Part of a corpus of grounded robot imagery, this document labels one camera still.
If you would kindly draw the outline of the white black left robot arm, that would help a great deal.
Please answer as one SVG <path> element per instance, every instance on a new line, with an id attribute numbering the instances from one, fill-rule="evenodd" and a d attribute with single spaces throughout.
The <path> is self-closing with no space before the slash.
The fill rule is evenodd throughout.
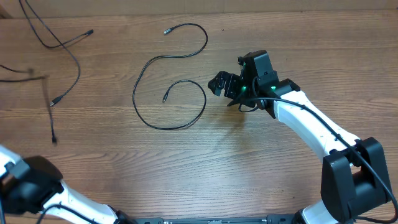
<path id="1" fill-rule="evenodd" d="M 71 223 L 135 223 L 120 210 L 97 203 L 71 189 L 46 158 L 23 158 L 1 146 L 1 223 L 5 215 L 39 214 Z"/>

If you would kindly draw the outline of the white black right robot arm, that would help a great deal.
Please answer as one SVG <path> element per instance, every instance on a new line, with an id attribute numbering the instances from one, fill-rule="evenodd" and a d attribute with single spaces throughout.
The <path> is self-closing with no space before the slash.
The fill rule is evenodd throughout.
<path id="1" fill-rule="evenodd" d="M 265 110 L 291 128 L 322 162 L 321 199 L 294 215 L 269 215 L 266 223 L 354 223 L 388 202 L 392 193 L 384 150 L 374 138 L 360 139 L 317 109 L 290 79 L 279 80 L 266 50 L 238 58 L 241 73 L 220 71 L 208 82 L 230 105 Z"/>

